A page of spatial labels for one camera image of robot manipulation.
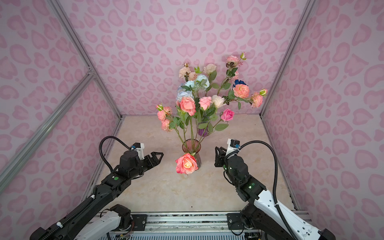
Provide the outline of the purple blue glass vase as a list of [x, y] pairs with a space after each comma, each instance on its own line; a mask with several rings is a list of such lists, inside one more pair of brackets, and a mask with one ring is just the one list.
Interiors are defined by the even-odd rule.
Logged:
[[206, 137], [208, 136], [210, 133], [207, 129], [199, 129], [198, 131], [198, 135], [201, 136], [201, 137]]

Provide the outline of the red glass vase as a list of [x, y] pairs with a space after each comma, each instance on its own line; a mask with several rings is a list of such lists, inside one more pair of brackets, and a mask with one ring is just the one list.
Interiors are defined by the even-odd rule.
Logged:
[[200, 157], [201, 143], [195, 139], [188, 139], [183, 143], [182, 150], [184, 153], [194, 154], [194, 157], [197, 161], [198, 168], [202, 165], [202, 160]]

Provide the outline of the red pink rose stem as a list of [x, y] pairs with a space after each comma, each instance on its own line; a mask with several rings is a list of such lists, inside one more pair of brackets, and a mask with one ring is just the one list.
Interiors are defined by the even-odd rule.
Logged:
[[189, 153], [178, 158], [176, 164], [178, 174], [190, 175], [199, 169], [196, 158]]

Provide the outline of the magenta rose flower stem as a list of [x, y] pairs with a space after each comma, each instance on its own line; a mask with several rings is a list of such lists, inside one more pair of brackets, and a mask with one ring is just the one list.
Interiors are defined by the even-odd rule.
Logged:
[[[223, 112], [220, 112], [218, 115], [210, 115], [208, 121], [199, 124], [199, 127], [204, 127], [202, 129], [207, 129], [210, 133], [209, 135], [211, 135], [215, 132], [221, 132], [225, 130], [229, 126], [229, 122], [232, 121], [234, 117], [235, 112], [230, 109], [226, 109]], [[200, 137], [199, 142], [202, 143], [206, 137]]]

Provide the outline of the cream white rose stem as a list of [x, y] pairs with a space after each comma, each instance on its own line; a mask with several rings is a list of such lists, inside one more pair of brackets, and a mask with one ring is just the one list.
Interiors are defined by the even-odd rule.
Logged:
[[224, 105], [224, 98], [219, 97], [217, 95], [214, 95], [211, 98], [212, 98], [212, 102], [213, 102], [213, 107], [215, 109], [215, 111], [212, 113], [212, 115], [213, 114], [217, 115], [219, 108], [221, 108]]

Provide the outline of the coral pink rose stem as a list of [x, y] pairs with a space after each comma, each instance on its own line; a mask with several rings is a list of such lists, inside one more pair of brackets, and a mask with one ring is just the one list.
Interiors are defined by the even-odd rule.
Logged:
[[224, 105], [234, 103], [238, 110], [241, 110], [243, 105], [250, 105], [252, 108], [260, 108], [267, 94], [267, 89], [261, 89], [258, 92], [251, 93], [248, 85], [234, 84], [229, 92], [223, 97]]

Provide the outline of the white lavender rose stem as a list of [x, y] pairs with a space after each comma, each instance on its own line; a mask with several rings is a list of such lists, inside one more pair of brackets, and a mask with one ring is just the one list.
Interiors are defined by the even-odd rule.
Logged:
[[181, 102], [183, 98], [194, 98], [194, 96], [191, 91], [186, 91], [185, 89], [181, 89], [177, 93], [176, 100], [177, 102]]

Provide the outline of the dark blue rose stem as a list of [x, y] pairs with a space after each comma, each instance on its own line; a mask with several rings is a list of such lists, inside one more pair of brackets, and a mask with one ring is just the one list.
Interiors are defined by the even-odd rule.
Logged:
[[233, 84], [233, 88], [235, 88], [237, 85], [247, 85], [247, 84], [244, 81], [235, 80]]

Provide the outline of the cream rose flower stem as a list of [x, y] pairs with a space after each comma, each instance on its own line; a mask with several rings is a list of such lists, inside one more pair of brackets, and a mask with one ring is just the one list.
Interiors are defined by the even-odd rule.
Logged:
[[208, 84], [211, 84], [217, 76], [217, 66], [215, 64], [208, 64], [204, 67], [204, 73], [208, 76]]

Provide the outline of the peach carnation flower stem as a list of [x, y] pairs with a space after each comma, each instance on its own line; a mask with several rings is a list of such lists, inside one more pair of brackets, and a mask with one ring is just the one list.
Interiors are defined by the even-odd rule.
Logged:
[[184, 66], [179, 70], [179, 78], [185, 82], [195, 81], [197, 76], [198, 74], [191, 70], [188, 63], [184, 63]]

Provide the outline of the pink carnation flower stem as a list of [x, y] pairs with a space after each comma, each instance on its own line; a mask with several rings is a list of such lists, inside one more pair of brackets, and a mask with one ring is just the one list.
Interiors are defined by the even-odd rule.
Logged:
[[226, 59], [226, 77], [222, 81], [220, 87], [218, 88], [217, 95], [220, 94], [222, 90], [228, 90], [232, 84], [232, 81], [237, 80], [239, 75], [238, 68], [242, 65], [243, 61], [245, 61], [246, 53], [241, 52], [239, 56], [230, 55]]

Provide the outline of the salmon pink rose stem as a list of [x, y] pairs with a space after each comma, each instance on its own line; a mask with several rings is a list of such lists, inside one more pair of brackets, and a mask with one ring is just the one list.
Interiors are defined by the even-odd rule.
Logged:
[[182, 97], [181, 101], [178, 102], [178, 117], [177, 117], [177, 127], [183, 131], [181, 135], [177, 131], [180, 140], [183, 143], [183, 147], [187, 147], [187, 130], [190, 131], [190, 139], [194, 139], [194, 130], [193, 130], [193, 117], [196, 113], [196, 103], [192, 97]]

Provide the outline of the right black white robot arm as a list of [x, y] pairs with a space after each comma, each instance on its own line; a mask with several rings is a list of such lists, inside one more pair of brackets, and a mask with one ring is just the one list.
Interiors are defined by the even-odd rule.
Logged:
[[248, 204], [240, 212], [245, 229], [258, 229], [275, 240], [334, 240], [328, 229], [319, 230], [274, 197], [273, 192], [250, 175], [248, 165], [236, 149], [215, 148], [215, 167], [223, 168], [225, 179]]

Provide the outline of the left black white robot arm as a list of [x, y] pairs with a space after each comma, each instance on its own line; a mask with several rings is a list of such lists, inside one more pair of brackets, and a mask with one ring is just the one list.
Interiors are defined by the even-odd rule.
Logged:
[[49, 228], [38, 228], [30, 236], [31, 240], [74, 240], [83, 228], [106, 205], [116, 199], [127, 189], [132, 180], [142, 176], [146, 171], [158, 166], [164, 153], [152, 152], [140, 159], [135, 150], [124, 152], [120, 164], [96, 185], [89, 197], [74, 210]]

